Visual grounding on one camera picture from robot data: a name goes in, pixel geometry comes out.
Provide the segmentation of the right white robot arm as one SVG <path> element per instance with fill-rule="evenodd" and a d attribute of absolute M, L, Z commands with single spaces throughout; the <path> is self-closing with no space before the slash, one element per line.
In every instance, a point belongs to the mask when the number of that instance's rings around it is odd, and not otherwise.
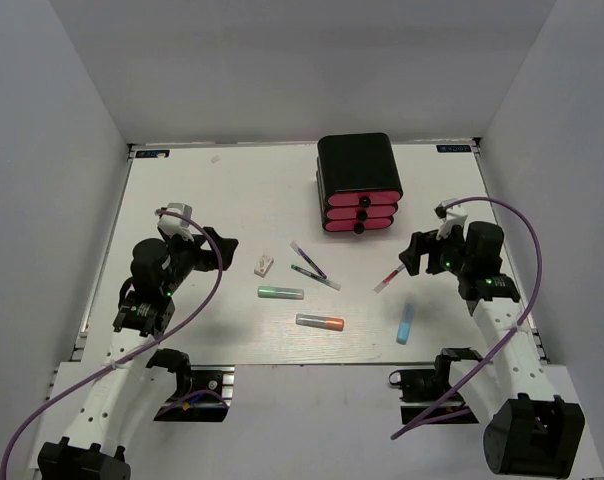
<path fill-rule="evenodd" d="M 585 417 L 548 379 L 531 331 L 518 319 L 520 294 L 502 273 L 503 230 L 476 221 L 448 234 L 415 232 L 399 258 L 410 275 L 420 261 L 436 275 L 453 274 L 458 293 L 489 350 L 446 347 L 427 369 L 397 370 L 402 422 L 483 425 L 484 458 L 497 475 L 566 479 L 577 456 Z"/>

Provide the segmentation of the pink drawer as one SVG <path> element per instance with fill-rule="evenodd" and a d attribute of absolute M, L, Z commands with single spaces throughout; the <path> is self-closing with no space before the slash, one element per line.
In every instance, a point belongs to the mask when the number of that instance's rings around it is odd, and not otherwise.
<path fill-rule="evenodd" d="M 319 198 L 329 208 L 372 207 L 397 203 L 402 198 L 402 194 L 394 190 L 346 192 L 332 195 L 320 193 Z"/>
<path fill-rule="evenodd" d="M 352 232 L 355 234 L 362 234 L 369 230 L 383 230 L 389 228 L 393 222 L 394 219 L 392 217 L 374 217 L 366 220 L 359 220 L 357 218 L 331 220 L 329 218 L 324 218 L 322 227 L 329 233 Z"/>
<path fill-rule="evenodd" d="M 324 217 L 328 221 L 357 220 L 392 217 L 398 210 L 398 204 L 373 204 L 367 208 L 360 206 L 327 208 Z"/>

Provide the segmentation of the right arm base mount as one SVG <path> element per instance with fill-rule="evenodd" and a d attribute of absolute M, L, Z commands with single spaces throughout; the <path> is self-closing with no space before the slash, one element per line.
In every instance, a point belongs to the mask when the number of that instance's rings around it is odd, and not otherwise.
<path fill-rule="evenodd" d="M 402 425 L 407 425 L 422 411 L 426 410 L 449 388 L 448 383 L 443 382 L 435 368 L 409 368 L 391 372 L 388 376 L 388 384 L 392 389 L 400 393 L 400 415 Z M 427 419 L 452 415 L 458 410 L 470 408 L 459 393 L 454 394 L 442 406 L 432 412 Z M 470 411 L 464 415 L 441 419 L 435 425 L 473 425 L 478 424 L 475 415 Z"/>

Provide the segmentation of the red pen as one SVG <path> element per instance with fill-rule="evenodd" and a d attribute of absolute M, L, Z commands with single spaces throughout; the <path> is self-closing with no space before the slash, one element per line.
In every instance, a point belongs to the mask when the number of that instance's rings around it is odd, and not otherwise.
<path fill-rule="evenodd" d="M 389 273 L 381 282 L 379 282 L 373 289 L 375 293 L 380 293 L 383 289 L 385 289 L 389 283 L 398 276 L 402 271 L 405 270 L 405 266 L 400 264 L 396 269 L 394 269 L 391 273 Z"/>

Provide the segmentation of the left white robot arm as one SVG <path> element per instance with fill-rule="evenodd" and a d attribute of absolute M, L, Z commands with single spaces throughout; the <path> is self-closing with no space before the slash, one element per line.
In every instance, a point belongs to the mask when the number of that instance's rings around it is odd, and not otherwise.
<path fill-rule="evenodd" d="M 200 235 L 172 227 L 159 232 L 133 248 L 105 358 L 109 371 L 92 381 L 62 438 L 42 445 L 37 464 L 44 479 L 130 478 L 125 452 L 136 427 L 192 390 L 189 356 L 156 341 L 168 329 L 184 280 L 194 271 L 227 270 L 239 242 L 211 227 Z"/>

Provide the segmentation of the pink top drawer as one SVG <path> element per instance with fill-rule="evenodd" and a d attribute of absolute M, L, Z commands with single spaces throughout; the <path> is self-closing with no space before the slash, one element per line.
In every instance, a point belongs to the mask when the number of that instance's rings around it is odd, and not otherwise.
<path fill-rule="evenodd" d="M 329 208 L 372 207 L 397 203 L 402 198 L 402 194 L 394 190 L 346 192 L 332 195 L 320 193 L 319 198 Z"/>

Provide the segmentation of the green highlighter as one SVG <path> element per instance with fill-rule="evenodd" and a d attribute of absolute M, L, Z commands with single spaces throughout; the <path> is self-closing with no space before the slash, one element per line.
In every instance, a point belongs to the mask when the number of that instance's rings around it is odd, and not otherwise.
<path fill-rule="evenodd" d="M 305 293 L 302 289 L 297 288 L 259 286 L 257 295 L 259 298 L 265 299 L 303 300 Z"/>

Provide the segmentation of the orange highlighter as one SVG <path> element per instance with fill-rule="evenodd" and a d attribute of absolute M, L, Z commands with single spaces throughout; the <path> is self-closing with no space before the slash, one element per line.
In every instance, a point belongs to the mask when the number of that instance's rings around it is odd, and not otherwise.
<path fill-rule="evenodd" d="M 345 322 L 341 318 L 309 314 L 297 314 L 295 323 L 299 326 L 342 332 Z"/>

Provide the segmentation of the blue highlighter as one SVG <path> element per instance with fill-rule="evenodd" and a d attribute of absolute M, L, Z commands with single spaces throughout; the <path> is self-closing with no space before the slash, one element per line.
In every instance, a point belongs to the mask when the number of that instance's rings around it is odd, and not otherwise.
<path fill-rule="evenodd" d="M 407 343 L 414 315 L 414 306 L 411 303 L 406 303 L 396 333 L 396 342 L 398 344 L 405 345 Z"/>

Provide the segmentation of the white eraser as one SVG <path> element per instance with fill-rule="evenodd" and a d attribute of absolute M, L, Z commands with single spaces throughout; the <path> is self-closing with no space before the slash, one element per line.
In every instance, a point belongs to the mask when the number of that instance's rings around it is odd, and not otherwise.
<path fill-rule="evenodd" d="M 273 263 L 274 259 L 270 255 L 263 254 L 254 267 L 254 274 L 265 277 L 273 266 Z"/>

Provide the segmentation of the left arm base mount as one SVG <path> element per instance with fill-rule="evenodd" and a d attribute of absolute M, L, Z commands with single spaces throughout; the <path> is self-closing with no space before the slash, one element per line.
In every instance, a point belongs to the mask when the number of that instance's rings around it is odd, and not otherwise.
<path fill-rule="evenodd" d="M 192 368 L 191 390 L 187 398 L 175 397 L 158 411 L 156 422 L 221 423 L 231 406 L 234 366 Z"/>

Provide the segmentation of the pink bottom drawer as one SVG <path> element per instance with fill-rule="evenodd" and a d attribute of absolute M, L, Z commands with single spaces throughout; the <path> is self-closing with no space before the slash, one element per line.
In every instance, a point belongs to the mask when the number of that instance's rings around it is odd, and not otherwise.
<path fill-rule="evenodd" d="M 324 218 L 322 227 L 329 233 L 352 232 L 355 234 L 362 234 L 369 230 L 383 230 L 389 228 L 393 222 L 394 219 L 392 217 L 374 217 L 366 220 L 359 220 L 357 218 L 331 220 L 329 218 Z"/>

